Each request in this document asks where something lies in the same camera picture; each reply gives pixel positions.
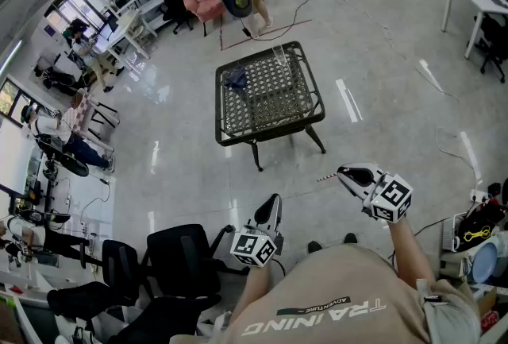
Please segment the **person's left forearm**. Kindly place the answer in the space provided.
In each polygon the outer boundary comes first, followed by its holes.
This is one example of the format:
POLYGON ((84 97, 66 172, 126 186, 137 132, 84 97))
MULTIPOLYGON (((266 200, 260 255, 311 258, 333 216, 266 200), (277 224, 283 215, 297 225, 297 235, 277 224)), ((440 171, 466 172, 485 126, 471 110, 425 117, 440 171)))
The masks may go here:
POLYGON ((253 303, 269 292, 271 283, 271 265, 269 261, 262 268, 250 268, 241 298, 246 304, 253 303))

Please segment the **blue crumpled cloth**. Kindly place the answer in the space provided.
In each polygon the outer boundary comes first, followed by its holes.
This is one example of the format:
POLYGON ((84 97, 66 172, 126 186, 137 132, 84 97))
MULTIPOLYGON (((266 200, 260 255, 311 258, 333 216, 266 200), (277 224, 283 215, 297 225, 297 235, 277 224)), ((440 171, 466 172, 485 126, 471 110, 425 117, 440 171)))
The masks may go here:
POLYGON ((243 91, 247 85, 248 78, 244 65, 236 66, 224 80, 224 86, 232 91, 243 91))

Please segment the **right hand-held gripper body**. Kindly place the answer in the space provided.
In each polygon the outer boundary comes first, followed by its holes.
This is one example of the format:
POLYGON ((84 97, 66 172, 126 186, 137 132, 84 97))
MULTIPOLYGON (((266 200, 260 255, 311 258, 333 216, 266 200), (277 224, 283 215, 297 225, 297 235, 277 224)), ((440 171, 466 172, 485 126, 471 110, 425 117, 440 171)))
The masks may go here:
POLYGON ((413 191, 399 175, 383 173, 363 201, 362 211, 372 218, 397 223, 409 209, 413 191))

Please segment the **white table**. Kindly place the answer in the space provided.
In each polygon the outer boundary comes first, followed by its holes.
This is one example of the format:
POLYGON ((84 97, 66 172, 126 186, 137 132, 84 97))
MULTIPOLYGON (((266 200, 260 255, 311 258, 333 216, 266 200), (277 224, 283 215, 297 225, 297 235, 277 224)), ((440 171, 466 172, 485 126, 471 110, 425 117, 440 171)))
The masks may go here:
POLYGON ((97 53, 108 52, 118 62, 123 64, 125 67, 129 67, 130 64, 127 59, 115 50, 115 46, 122 40, 126 39, 145 59, 149 59, 150 55, 145 48, 140 44, 140 35, 134 34, 134 28, 140 25, 142 30, 140 33, 149 33, 154 37, 158 37, 158 34, 152 29, 152 27, 146 22, 139 10, 130 10, 127 13, 120 16, 117 20, 117 28, 111 33, 108 39, 102 36, 97 36, 94 43, 94 50, 97 53))

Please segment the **long ceiling light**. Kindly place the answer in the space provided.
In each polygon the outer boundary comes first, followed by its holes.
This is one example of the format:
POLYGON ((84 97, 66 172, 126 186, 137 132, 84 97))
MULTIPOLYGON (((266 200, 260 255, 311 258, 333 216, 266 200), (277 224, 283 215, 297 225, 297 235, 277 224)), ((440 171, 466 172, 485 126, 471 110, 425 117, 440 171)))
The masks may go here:
POLYGON ((16 56, 19 48, 22 46, 23 40, 19 40, 11 50, 10 54, 6 57, 3 65, 0 67, 0 77, 4 74, 11 60, 16 56))

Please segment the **light blue plate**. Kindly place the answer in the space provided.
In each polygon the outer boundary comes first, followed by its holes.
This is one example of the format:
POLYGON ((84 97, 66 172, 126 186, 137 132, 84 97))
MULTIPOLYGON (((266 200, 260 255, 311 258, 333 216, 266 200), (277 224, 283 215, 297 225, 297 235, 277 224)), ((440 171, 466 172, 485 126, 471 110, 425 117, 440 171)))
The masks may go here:
POLYGON ((488 242, 475 254, 470 277, 477 284, 485 282, 493 273, 497 263, 498 250, 494 243, 488 242))

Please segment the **checkered cloth table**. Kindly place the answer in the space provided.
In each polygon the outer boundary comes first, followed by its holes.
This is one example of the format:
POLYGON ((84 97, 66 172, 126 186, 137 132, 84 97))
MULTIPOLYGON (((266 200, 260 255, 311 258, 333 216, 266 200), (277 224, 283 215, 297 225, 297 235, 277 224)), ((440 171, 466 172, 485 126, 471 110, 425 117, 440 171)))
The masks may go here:
POLYGON ((62 121, 81 138, 91 141, 109 153, 114 152, 114 148, 105 143, 99 132, 90 125, 95 122, 100 125, 107 124, 115 129, 120 124, 118 111, 100 102, 85 89, 76 92, 71 100, 71 107, 63 114, 62 121))

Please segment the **person's beige shirt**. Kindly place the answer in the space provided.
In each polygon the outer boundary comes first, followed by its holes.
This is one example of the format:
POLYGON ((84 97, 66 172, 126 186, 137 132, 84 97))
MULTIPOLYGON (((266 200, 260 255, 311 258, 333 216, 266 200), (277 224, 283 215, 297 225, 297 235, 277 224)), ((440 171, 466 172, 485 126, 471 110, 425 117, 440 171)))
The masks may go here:
POLYGON ((448 281, 416 288, 355 244, 312 253, 211 338, 169 344, 478 344, 478 309, 448 281))

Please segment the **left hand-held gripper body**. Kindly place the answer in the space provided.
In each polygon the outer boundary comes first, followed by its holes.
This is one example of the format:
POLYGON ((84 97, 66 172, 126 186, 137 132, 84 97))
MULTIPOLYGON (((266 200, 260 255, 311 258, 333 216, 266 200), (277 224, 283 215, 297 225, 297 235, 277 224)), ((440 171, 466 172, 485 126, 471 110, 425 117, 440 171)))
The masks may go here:
POLYGON ((230 253, 244 265, 263 268, 282 253, 284 237, 279 228, 280 222, 245 224, 234 234, 230 253))

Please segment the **dark metal lattice table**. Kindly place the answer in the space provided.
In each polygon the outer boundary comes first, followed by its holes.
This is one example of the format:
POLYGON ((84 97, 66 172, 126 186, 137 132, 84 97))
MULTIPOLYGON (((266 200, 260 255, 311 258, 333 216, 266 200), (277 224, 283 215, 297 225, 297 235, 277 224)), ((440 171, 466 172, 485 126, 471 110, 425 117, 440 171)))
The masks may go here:
POLYGON ((215 140, 223 147, 250 145, 260 172, 260 142, 304 131, 326 153, 313 128, 324 120, 325 105, 304 49, 298 41, 281 45, 286 66, 277 63, 269 48, 215 71, 215 140), (232 91, 224 80, 238 65, 245 66, 248 85, 243 91, 232 91))

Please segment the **yellow plastic item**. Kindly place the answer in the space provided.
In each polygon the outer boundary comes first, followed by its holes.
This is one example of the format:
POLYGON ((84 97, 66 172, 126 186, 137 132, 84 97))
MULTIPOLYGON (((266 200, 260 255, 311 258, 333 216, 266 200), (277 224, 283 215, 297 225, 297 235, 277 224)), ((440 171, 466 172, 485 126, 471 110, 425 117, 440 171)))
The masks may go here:
POLYGON ((464 233, 464 241, 471 242, 474 238, 488 239, 490 236, 491 236, 491 228, 489 226, 484 226, 480 231, 465 232, 464 233))

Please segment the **person's right forearm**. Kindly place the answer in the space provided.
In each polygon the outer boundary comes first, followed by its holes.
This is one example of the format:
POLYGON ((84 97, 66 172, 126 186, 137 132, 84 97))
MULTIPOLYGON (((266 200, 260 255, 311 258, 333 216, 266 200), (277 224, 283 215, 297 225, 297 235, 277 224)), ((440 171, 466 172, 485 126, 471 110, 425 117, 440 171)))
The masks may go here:
POLYGON ((398 276, 412 288, 418 280, 436 281, 429 258, 418 244, 406 217, 389 224, 398 276))

